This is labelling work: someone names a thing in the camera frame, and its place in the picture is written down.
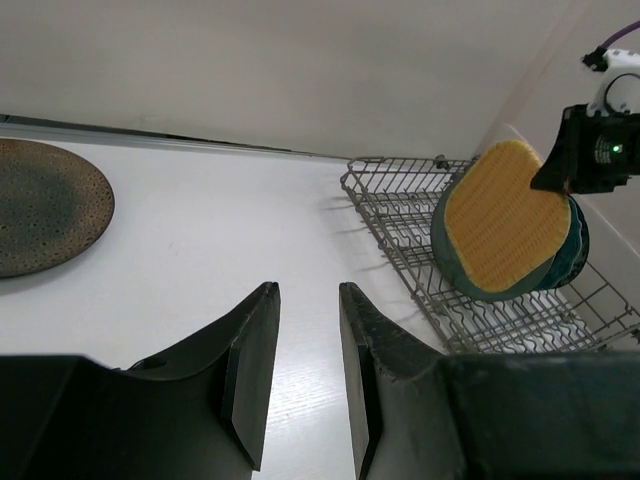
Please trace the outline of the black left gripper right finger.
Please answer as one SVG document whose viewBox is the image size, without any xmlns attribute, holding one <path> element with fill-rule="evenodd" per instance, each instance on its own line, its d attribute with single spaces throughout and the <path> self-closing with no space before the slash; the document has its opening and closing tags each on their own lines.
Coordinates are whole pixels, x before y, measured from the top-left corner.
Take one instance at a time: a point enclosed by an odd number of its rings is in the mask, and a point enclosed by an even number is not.
<svg viewBox="0 0 640 480">
<path fill-rule="evenodd" d="M 382 314 L 354 283 L 340 285 L 339 310 L 357 478 L 449 478 L 441 354 Z"/>
</svg>

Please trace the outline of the orange woven square tray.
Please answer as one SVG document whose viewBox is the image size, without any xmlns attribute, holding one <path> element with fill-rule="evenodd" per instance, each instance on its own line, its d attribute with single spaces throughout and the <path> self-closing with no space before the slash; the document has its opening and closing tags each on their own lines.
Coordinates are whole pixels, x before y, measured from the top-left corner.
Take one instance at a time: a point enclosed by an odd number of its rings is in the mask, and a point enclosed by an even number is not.
<svg viewBox="0 0 640 480">
<path fill-rule="evenodd" d="M 550 260 L 571 225 L 568 197 L 535 190 L 542 160 L 510 139 L 486 150 L 451 191 L 444 208 L 448 238 L 471 283 L 502 293 Z"/>
</svg>

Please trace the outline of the teal scalloped plate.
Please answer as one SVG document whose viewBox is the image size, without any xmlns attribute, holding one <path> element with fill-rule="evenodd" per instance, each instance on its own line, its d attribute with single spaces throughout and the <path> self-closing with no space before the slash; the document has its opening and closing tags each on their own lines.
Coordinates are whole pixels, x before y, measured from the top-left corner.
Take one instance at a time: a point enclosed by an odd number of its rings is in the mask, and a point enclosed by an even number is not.
<svg viewBox="0 0 640 480">
<path fill-rule="evenodd" d="M 589 255 L 590 234 L 584 213 L 572 196 L 568 200 L 571 213 L 569 232 L 550 269 L 536 286 L 538 291 L 557 289 L 571 283 L 581 273 Z"/>
</svg>

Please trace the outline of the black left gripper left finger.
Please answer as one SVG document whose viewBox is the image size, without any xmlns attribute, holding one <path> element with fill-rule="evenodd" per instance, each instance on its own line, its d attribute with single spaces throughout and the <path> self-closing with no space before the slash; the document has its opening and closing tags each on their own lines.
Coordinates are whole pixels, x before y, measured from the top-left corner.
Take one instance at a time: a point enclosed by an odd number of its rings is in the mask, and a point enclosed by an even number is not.
<svg viewBox="0 0 640 480">
<path fill-rule="evenodd" d="M 133 424 L 120 478 L 249 479 L 260 470 L 279 325 L 279 286 L 265 282 L 128 370 Z"/>
</svg>

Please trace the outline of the grey blue round plate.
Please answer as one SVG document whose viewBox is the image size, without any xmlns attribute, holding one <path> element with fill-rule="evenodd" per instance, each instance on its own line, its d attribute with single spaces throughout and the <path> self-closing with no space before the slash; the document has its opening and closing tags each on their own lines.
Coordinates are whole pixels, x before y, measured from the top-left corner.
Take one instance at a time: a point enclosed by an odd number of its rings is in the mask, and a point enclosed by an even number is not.
<svg viewBox="0 0 640 480">
<path fill-rule="evenodd" d="M 488 303 L 511 300 L 534 291 L 549 271 L 554 256 L 551 256 L 516 284 L 501 292 L 488 292 L 471 282 L 449 240 L 444 224 L 445 206 L 453 189 L 454 186 L 450 185 L 442 191 L 441 198 L 432 214 L 430 227 L 434 260 L 443 278 L 465 296 Z"/>
</svg>

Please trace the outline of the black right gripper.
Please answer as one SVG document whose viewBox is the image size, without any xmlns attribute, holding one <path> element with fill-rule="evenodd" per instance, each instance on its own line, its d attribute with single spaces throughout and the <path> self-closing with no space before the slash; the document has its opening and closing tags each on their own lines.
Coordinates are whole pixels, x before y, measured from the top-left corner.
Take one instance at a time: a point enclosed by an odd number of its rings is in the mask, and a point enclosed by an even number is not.
<svg viewBox="0 0 640 480">
<path fill-rule="evenodd" d="M 555 143 L 533 176 L 534 190 L 610 193 L 639 174 L 639 115 L 590 116 L 585 105 L 564 109 Z"/>
</svg>

